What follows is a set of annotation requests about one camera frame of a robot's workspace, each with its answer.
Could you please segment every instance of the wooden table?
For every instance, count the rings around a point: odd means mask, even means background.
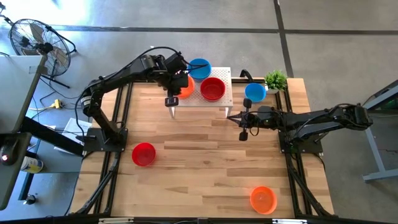
[[[293,111],[310,111],[303,79],[290,78],[288,85]],[[245,86],[233,84],[232,114],[243,110]],[[102,109],[109,118],[115,98],[113,91],[103,99]],[[275,96],[267,96],[252,110],[261,105],[276,107]],[[219,108],[179,108],[178,116],[172,119],[164,106],[161,88],[152,83],[134,84],[127,120],[129,137],[121,157],[111,215],[293,217],[285,157],[279,152],[277,131],[262,129],[257,137],[249,135],[247,142],[241,142],[241,129],[224,117],[224,110]],[[150,142],[156,148],[156,160],[150,167],[138,167],[131,160],[131,152],[140,142]],[[103,152],[95,152],[83,161],[72,212],[81,208],[97,187],[103,157]],[[333,213],[322,163],[311,154],[303,155],[303,163],[308,188]],[[260,215],[250,206],[250,193],[260,185],[272,188],[277,195],[278,206],[271,215]],[[304,211],[301,191],[298,192]]]

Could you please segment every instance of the white tray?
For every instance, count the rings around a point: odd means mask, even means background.
[[[186,99],[178,99],[177,107],[232,107],[232,82],[231,82],[231,68],[216,67],[211,68],[209,77],[216,77],[222,80],[225,84],[225,94],[220,100],[216,102],[209,102],[200,93],[200,84],[195,82],[195,90]]]

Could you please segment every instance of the orange bowl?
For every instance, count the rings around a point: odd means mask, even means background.
[[[276,209],[277,198],[268,187],[256,187],[250,195],[250,204],[256,212],[269,215]]]
[[[193,82],[193,78],[188,75],[188,87],[181,88],[181,94],[178,95],[179,98],[185,99],[188,98],[193,91],[195,90],[195,83]]]

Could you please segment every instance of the concrete floor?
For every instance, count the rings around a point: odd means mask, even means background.
[[[112,27],[194,27],[277,29],[271,0],[148,0],[148,1],[37,1],[2,0],[14,21],[38,19],[48,24]],[[280,0],[286,29],[396,30],[395,0]],[[6,26],[0,29],[0,51],[14,54]],[[279,34],[174,33],[174,32],[60,32],[74,41],[79,53],[72,58],[61,81],[75,96],[92,79],[122,67],[151,45],[181,50],[186,58],[205,57],[213,66],[231,67],[234,76],[248,69],[263,77],[274,69],[285,70]],[[305,79],[312,110],[337,103],[363,102],[397,79],[396,35],[287,35],[294,77]],[[43,83],[35,97],[49,93]],[[50,103],[60,96],[47,99]],[[48,111],[45,124],[64,127],[73,111]],[[341,217],[398,222],[398,179],[371,184],[362,175],[377,171],[365,134],[339,130],[323,141],[326,176],[335,213]],[[70,203],[80,161],[50,146],[39,149],[47,156],[52,172],[34,178],[31,194],[39,202],[25,206],[16,201],[18,180],[9,206],[0,220],[63,215]],[[386,167],[398,168],[398,154],[382,152]],[[54,162],[68,159],[65,164]]]

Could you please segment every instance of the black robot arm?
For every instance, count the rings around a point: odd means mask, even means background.
[[[228,117],[243,128],[239,135],[241,141],[248,139],[247,129],[251,128],[278,129],[287,133],[289,141],[296,141],[341,128],[361,131],[373,124],[367,109],[361,105],[340,104],[331,109],[302,114],[277,111],[269,106],[249,112],[249,99],[245,99],[243,105],[245,111]]]
[[[162,55],[142,55],[122,70],[90,82],[83,91],[80,103],[83,113],[93,117],[103,130],[104,139],[118,142],[122,137],[115,122],[109,121],[101,110],[103,95],[136,81],[155,81],[167,90],[165,106],[177,106],[181,88],[188,86],[187,69],[183,57],[175,53],[165,59]]]

